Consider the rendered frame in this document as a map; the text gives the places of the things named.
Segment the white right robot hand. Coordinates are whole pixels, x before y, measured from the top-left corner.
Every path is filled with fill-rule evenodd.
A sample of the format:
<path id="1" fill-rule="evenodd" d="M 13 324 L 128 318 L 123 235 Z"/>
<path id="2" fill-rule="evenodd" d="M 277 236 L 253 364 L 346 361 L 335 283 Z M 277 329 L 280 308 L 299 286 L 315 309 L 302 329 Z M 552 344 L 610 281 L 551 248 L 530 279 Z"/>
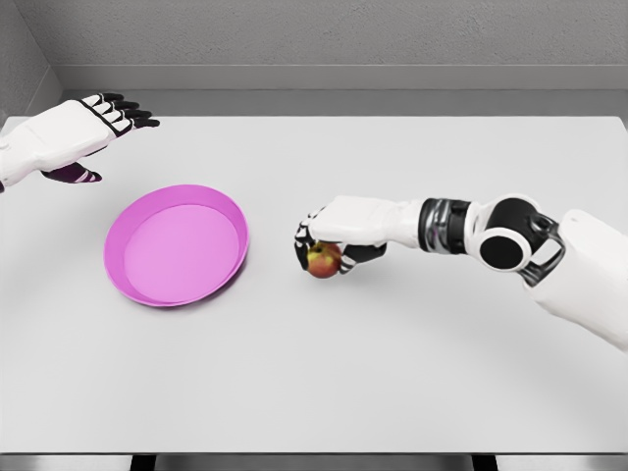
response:
<path id="1" fill-rule="evenodd" d="M 395 204 L 376 198 L 337 196 L 323 208 L 309 213 L 294 235 L 296 257 L 304 271 L 311 263 L 307 256 L 317 242 L 342 246 L 340 273 L 347 274 L 356 265 L 376 260 L 386 254 L 387 218 Z"/>

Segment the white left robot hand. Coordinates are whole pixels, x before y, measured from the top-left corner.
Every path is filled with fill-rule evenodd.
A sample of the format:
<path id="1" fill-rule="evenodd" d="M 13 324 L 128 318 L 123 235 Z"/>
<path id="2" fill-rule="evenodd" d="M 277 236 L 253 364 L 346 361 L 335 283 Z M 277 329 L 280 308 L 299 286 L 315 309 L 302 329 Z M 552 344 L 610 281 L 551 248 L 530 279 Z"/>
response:
<path id="1" fill-rule="evenodd" d="M 72 99 L 21 123 L 7 136 L 22 167 L 6 183 L 32 172 L 60 183 L 98 183 L 100 174 L 79 160 L 105 149 L 125 134 L 157 128 L 152 113 L 122 94 L 102 92 Z"/>

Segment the red yellow apple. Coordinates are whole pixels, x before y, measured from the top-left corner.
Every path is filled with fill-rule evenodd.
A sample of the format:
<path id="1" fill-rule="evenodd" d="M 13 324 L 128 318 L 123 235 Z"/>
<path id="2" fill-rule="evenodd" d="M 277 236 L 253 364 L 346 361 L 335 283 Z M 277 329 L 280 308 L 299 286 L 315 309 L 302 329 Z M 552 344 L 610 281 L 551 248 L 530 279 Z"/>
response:
<path id="1" fill-rule="evenodd" d="M 315 242 L 307 251 L 306 271 L 318 279 L 333 277 L 340 270 L 341 250 L 336 243 Z"/>

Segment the pink round plate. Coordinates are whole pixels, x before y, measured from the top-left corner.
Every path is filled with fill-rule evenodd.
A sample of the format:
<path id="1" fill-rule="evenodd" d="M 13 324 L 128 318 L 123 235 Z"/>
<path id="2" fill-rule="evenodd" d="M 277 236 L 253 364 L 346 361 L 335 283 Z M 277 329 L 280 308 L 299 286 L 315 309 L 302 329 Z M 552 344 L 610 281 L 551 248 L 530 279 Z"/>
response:
<path id="1" fill-rule="evenodd" d="M 248 250 L 244 212 L 223 192 L 179 184 L 149 192 L 110 227 L 103 262 L 112 285 L 148 306 L 190 304 L 224 287 Z"/>

